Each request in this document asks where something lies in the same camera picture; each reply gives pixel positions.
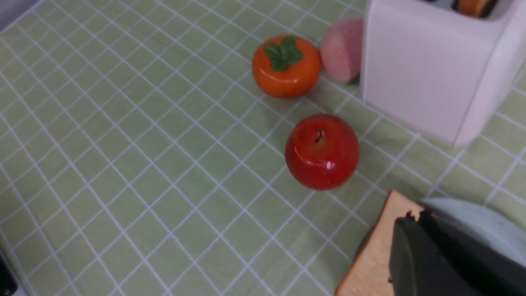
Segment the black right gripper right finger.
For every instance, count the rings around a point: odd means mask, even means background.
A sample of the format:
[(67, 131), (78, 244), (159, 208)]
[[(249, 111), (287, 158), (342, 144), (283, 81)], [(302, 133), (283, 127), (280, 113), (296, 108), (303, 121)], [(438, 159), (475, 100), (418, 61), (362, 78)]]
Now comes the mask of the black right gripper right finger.
[(435, 215), (445, 225), (446, 231), (464, 245), (470, 254), (472, 270), (476, 274), (477, 284), (482, 289), (483, 296), (524, 296), (524, 266), (473, 238), (445, 218)]

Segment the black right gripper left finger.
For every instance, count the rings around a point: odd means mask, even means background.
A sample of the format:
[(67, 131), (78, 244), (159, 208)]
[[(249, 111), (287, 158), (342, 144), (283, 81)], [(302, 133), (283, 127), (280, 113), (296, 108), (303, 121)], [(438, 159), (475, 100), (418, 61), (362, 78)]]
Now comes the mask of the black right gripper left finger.
[(396, 296), (482, 296), (471, 264), (465, 246), (435, 214), (396, 218), (389, 258)]

